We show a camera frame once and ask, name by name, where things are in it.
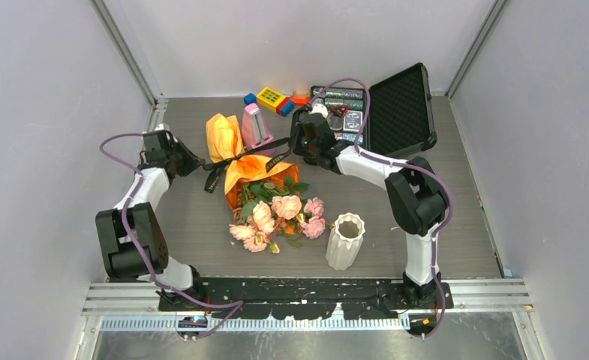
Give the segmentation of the black printed ribbon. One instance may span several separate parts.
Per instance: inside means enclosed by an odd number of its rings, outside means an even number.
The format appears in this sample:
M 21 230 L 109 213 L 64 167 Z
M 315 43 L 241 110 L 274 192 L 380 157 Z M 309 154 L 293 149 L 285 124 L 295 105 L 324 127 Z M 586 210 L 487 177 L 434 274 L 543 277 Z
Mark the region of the black printed ribbon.
M 231 163 L 233 161 L 238 161 L 238 160 L 241 160 L 242 158 L 245 158 L 247 156 L 257 155 L 259 152 L 271 150 L 271 149 L 276 149 L 280 146 L 285 146 L 285 145 L 288 146 L 288 149 L 281 154 L 277 154 L 276 156 L 271 157 L 270 160 L 265 165 L 266 172 L 269 172 L 276 165 L 278 165 L 280 162 L 282 162 L 285 158 L 287 158 L 292 153 L 292 150 L 293 150 L 293 138 L 292 137 L 284 137 L 284 138 L 276 139 L 271 142 L 260 145 L 257 148 L 253 148 L 251 150 L 248 150 L 248 151 L 243 152 L 241 154 L 235 155 L 233 157 L 223 159 L 219 162 L 207 163 L 207 164 L 202 165 L 202 168 L 209 173 L 206 183 L 204 185 L 204 191 L 206 191 L 210 194 L 214 192 L 214 189 L 216 189 L 216 186 L 218 184 L 218 181 L 219 181 L 223 171 L 229 165 L 231 165 Z

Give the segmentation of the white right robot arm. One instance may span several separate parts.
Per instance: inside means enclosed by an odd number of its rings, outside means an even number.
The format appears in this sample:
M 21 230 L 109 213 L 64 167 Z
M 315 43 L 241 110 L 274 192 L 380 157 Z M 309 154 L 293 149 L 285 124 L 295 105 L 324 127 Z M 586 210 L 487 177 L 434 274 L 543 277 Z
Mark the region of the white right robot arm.
M 446 307 L 437 264 L 438 235 L 452 217 L 453 206 L 443 181 L 421 157 L 384 157 L 335 138 L 325 116 L 303 107 L 293 114 L 290 147 L 333 173 L 353 176 L 386 191 L 395 222 L 404 230 L 407 264 L 403 290 L 407 303 L 425 307 L 434 296 Z

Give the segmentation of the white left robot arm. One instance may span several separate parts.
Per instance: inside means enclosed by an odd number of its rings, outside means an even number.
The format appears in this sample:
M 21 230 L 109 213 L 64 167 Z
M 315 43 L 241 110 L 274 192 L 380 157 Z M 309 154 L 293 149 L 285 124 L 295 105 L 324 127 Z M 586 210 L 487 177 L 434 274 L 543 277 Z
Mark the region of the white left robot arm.
M 95 216 L 104 268 L 112 280 L 156 284 L 169 301 L 198 310 L 206 300 L 200 276 L 170 256 L 155 210 L 173 181 L 190 175 L 203 159 L 165 124 L 138 137 L 143 141 L 139 163 L 126 165 L 134 172 L 132 185 L 113 208 Z

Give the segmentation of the orange flower bouquet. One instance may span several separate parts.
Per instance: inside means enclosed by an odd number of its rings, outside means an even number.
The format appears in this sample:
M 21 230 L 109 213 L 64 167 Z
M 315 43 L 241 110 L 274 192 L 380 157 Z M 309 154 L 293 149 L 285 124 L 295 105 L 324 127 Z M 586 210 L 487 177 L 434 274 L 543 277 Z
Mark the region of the orange flower bouquet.
M 234 115 L 217 114 L 207 121 L 206 144 L 210 163 L 246 152 Z M 233 213 L 229 233 L 252 253 L 279 253 L 278 237 L 299 247 L 303 238 L 317 239 L 328 228 L 322 199 L 302 195 L 308 184 L 299 180 L 298 166 L 280 162 L 266 172 L 269 160 L 262 154 L 235 160 L 217 184 Z

